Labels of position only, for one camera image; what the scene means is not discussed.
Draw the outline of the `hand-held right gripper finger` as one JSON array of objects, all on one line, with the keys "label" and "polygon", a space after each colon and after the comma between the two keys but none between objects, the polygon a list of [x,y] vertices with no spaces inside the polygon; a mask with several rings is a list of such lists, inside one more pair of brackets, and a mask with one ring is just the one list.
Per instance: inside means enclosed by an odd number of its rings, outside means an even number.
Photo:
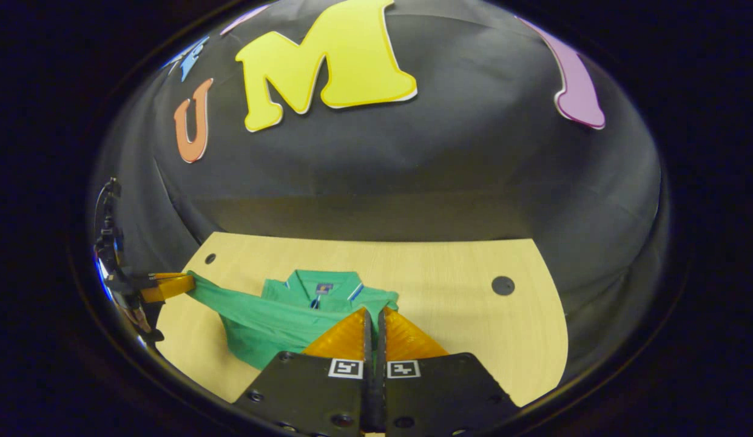
[{"label": "hand-held right gripper finger", "polygon": [[448,353],[400,313],[390,308],[379,313],[379,432],[476,436],[519,411],[476,355]]},{"label": "hand-held right gripper finger", "polygon": [[373,324],[359,309],[303,351],[277,353],[234,406],[295,436],[362,436],[372,379]]}]

